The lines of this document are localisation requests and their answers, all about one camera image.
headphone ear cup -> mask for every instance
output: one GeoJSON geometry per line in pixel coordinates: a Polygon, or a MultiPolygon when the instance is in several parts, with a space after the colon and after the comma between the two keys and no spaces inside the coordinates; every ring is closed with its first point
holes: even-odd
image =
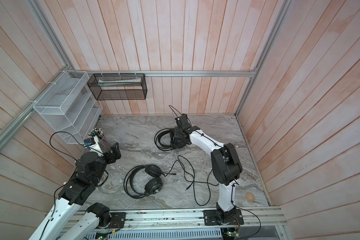
{"type": "Polygon", "coordinates": [[[146,165],[145,172],[153,177],[160,177],[163,174],[161,169],[154,164],[146,165]]]}
{"type": "Polygon", "coordinates": [[[163,187],[163,181],[161,180],[161,178],[155,177],[145,185],[144,187],[145,195],[149,196],[151,194],[156,194],[161,190],[162,187],[163,187]]]}

white wire mesh organizer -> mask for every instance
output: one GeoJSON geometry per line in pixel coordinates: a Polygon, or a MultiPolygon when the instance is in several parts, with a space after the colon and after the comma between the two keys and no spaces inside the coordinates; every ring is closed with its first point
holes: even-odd
{"type": "MultiPolygon", "coordinates": [[[[54,131],[64,131],[72,134],[78,142],[83,143],[88,131],[94,127],[102,111],[95,108],[96,100],[89,100],[91,92],[80,94],[89,77],[84,71],[81,78],[71,78],[64,72],[33,107],[54,131]]],[[[77,144],[71,135],[58,133],[70,144],[77,144]]]]}

metal bracket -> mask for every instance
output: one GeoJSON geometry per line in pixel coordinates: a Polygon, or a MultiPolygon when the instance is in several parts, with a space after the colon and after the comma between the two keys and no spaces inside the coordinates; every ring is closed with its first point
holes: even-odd
{"type": "MultiPolygon", "coordinates": [[[[217,220],[217,210],[204,210],[204,223],[206,226],[216,226],[216,225],[222,225],[218,220],[217,220]]],[[[244,219],[243,219],[243,215],[241,214],[241,210],[240,209],[236,209],[235,214],[230,217],[229,219],[230,221],[227,223],[227,225],[243,225],[244,224],[244,219]]]]}

wooden wall panel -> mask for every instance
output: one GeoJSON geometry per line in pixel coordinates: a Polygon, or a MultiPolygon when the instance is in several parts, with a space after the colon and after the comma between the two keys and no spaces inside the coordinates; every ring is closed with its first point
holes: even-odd
{"type": "MultiPolygon", "coordinates": [[[[283,0],[39,2],[80,70],[250,70],[283,4],[283,0]]],[[[168,105],[183,113],[233,113],[246,82],[246,78],[147,78],[146,100],[102,101],[103,113],[170,114],[168,105]]]]}
{"type": "Polygon", "coordinates": [[[239,121],[273,204],[295,239],[360,239],[360,1],[295,1],[265,65],[239,121]]]}
{"type": "MultiPolygon", "coordinates": [[[[27,1],[0,0],[0,131],[63,65],[27,1]]],[[[0,236],[5,239],[28,239],[53,205],[54,191],[71,175],[74,159],[50,147],[53,132],[34,115],[0,153],[0,236]]],[[[59,136],[52,144],[81,155],[82,149],[59,136]]]]}

wire mesh shelf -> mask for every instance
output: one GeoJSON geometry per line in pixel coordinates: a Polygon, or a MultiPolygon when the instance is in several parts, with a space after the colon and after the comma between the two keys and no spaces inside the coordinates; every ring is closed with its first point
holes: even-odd
{"type": "MultiPolygon", "coordinates": [[[[64,72],[59,79],[43,94],[34,109],[53,128],[72,134],[79,143],[87,138],[88,131],[94,127],[102,111],[95,108],[96,99],[90,100],[91,92],[80,94],[89,77],[83,71],[70,71],[81,74],[81,78],[72,78],[64,72]]],[[[59,132],[61,138],[70,144],[77,144],[68,133],[59,132]]]]}
{"type": "Polygon", "coordinates": [[[75,72],[82,73],[81,78],[71,78],[65,71],[33,108],[39,114],[64,115],[89,80],[87,72],[75,72]]]}
{"type": "Polygon", "coordinates": [[[147,84],[141,73],[96,73],[88,81],[97,100],[145,99],[147,84]]]}

